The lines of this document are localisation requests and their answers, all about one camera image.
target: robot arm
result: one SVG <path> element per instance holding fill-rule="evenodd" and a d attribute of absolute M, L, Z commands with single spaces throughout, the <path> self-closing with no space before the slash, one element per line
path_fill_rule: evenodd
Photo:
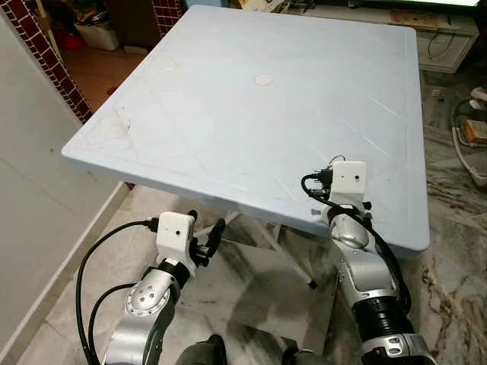
<path fill-rule="evenodd" d="M 158 225 L 157 267 L 149 268 L 125 298 L 123 317 L 110 338 L 105 364 L 156 365 L 180 291 L 196 267 L 207 266 L 225 228 L 219 220 L 205 245 L 193 239 L 194 211 L 166 212 Z"/>
<path fill-rule="evenodd" d="M 317 180 L 320 187 L 307 188 L 307 179 Z M 400 270 L 393 275 L 389 264 L 396 260 L 384 241 L 379 245 L 381 238 L 372 229 L 366 212 L 371 204 L 363 202 L 365 163 L 335 162 L 319 173 L 306 175 L 302 186 L 310 197 L 326 205 L 322 217 L 329 223 L 340 286 L 361 336 L 362 363 L 436 364 L 406 316 L 409 292 L 407 287 L 406 293 L 401 290 L 406 284 Z M 386 260 L 384 254 L 392 258 Z"/>

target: square table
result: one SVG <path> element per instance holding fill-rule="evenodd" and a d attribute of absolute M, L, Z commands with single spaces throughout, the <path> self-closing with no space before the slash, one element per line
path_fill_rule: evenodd
<path fill-rule="evenodd" d="M 63 148 L 117 179 L 327 235 L 301 177 L 367 163 L 372 223 L 429 244 L 415 31 L 193 6 Z"/>

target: white table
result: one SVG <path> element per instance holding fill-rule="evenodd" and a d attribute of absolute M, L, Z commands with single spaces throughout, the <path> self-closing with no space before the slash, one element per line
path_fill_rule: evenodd
<path fill-rule="evenodd" d="M 63 148 L 91 170 L 327 234 L 301 177 L 368 165 L 373 223 L 429 244 L 415 32 L 194 6 Z"/>

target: white circle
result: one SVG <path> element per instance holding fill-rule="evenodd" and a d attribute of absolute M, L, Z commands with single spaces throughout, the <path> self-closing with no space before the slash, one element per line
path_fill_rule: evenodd
<path fill-rule="evenodd" d="M 256 76 L 256 84 L 258 85 L 270 85 L 272 83 L 272 75 L 262 74 Z"/>

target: white wall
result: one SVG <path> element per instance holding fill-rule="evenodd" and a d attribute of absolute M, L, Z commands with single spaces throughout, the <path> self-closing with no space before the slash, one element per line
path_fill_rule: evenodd
<path fill-rule="evenodd" d="M 62 159 L 79 126 L 0 10 L 0 361 L 115 189 L 115 181 Z"/>

